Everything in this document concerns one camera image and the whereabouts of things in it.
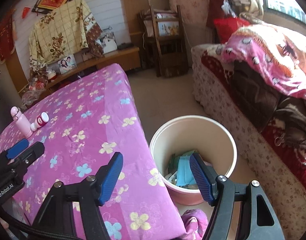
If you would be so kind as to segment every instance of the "yellow floral cloth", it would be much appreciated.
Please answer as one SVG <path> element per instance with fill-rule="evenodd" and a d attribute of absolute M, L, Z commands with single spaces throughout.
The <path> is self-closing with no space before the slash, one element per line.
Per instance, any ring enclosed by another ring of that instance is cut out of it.
<path fill-rule="evenodd" d="M 94 41 L 101 34 L 85 0 L 72 0 L 42 17 L 29 36 L 30 68 L 38 72 L 68 55 L 97 46 L 95 56 L 101 56 L 101 46 Z"/>

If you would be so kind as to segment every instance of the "floor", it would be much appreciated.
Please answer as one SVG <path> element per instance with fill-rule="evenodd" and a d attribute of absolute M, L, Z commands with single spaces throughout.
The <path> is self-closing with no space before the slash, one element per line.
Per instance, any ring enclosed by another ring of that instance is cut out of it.
<path fill-rule="evenodd" d="M 130 73 L 128 75 L 135 104 L 141 119 L 146 140 L 150 143 L 157 129 L 165 122 L 182 115 L 203 115 L 203 107 L 192 95 L 192 70 L 176 78 L 157 78 L 153 69 Z M 256 179 L 254 173 L 242 158 L 237 159 L 237 165 L 230 179 L 234 182 L 248 184 Z M 202 209 L 208 218 L 213 208 L 204 202 L 197 206 L 183 206 L 175 203 L 183 214 L 187 209 Z M 233 217 L 229 231 L 229 240 L 235 239 L 239 217 L 239 203 L 234 205 Z"/>

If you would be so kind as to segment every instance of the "brown floral fabric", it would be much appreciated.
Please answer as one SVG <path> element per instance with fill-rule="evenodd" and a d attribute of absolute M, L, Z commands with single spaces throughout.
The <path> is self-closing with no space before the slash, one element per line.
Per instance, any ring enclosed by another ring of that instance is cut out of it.
<path fill-rule="evenodd" d="M 36 73 L 84 48 L 101 56 L 101 46 L 95 43 L 101 32 L 85 0 L 72 0 L 60 6 L 42 17 L 29 36 L 31 71 Z"/>
<path fill-rule="evenodd" d="M 223 80 L 229 79 L 232 66 L 215 64 L 210 68 L 223 73 L 222 82 L 201 63 L 205 51 L 216 58 L 218 46 L 192 48 L 193 94 L 206 113 L 223 124 L 232 134 L 238 153 L 248 161 L 280 220 L 285 239 L 298 240 L 306 230 L 306 191 L 299 180 L 281 161 L 269 143 L 257 132 L 231 99 Z"/>

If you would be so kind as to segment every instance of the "red cushion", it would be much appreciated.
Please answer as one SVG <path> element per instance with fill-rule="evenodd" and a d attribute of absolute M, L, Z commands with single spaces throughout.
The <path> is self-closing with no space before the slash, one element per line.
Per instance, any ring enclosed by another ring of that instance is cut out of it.
<path fill-rule="evenodd" d="M 242 18 L 225 18 L 225 19 L 214 19 L 214 25 L 216 27 L 217 34 L 219 35 L 220 42 L 226 43 L 231 35 L 237 31 L 240 27 L 248 26 L 250 23 Z"/>

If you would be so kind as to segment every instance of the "wooden chair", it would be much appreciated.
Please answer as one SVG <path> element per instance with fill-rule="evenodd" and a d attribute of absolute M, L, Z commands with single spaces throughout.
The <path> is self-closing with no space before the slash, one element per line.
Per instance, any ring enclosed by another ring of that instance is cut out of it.
<path fill-rule="evenodd" d="M 146 27 L 144 25 L 144 15 L 139 16 L 142 30 L 144 31 L 144 44 L 147 54 L 149 55 L 149 46 L 152 47 L 154 65 L 157 76 L 173 77 L 186 74 L 189 69 L 188 58 L 186 54 L 185 38 L 183 31 L 183 22 L 181 17 L 181 8 L 177 6 L 177 15 L 175 18 L 157 19 L 154 10 L 150 7 L 150 14 L 153 26 L 153 37 L 148 37 Z M 179 34 L 170 36 L 160 36 L 157 28 L 160 22 L 179 22 Z"/>

